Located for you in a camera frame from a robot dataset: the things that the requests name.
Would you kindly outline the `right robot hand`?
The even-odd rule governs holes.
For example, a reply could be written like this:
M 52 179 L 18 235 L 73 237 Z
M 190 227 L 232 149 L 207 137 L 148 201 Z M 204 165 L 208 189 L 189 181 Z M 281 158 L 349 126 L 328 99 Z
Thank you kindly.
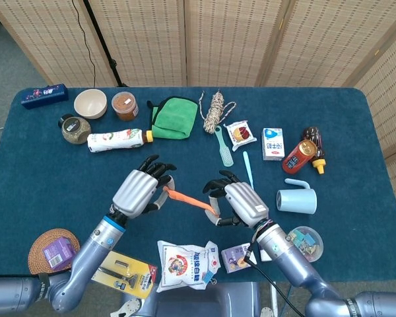
M 228 170 L 220 170 L 224 178 L 208 181 L 203 193 L 209 192 L 210 206 L 214 214 L 206 210 L 209 220 L 218 227 L 236 226 L 240 223 L 245 227 L 256 229 L 269 220 L 269 208 L 258 196 L 254 189 Z M 221 217 L 218 199 L 224 197 L 233 210 L 233 216 L 223 219 Z

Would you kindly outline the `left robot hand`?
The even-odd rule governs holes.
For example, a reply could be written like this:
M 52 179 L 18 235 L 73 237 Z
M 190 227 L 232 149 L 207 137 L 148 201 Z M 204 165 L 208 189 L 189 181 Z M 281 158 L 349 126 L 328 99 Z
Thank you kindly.
M 171 163 L 158 162 L 157 158 L 158 155 L 147 157 L 137 169 L 129 173 L 113 196 L 111 215 L 122 214 L 134 219 L 143 213 L 161 209 L 168 199 L 168 193 L 162 190 L 155 201 L 151 199 L 164 186 L 171 190 L 175 188 L 169 171 L 174 171 L 176 167 Z

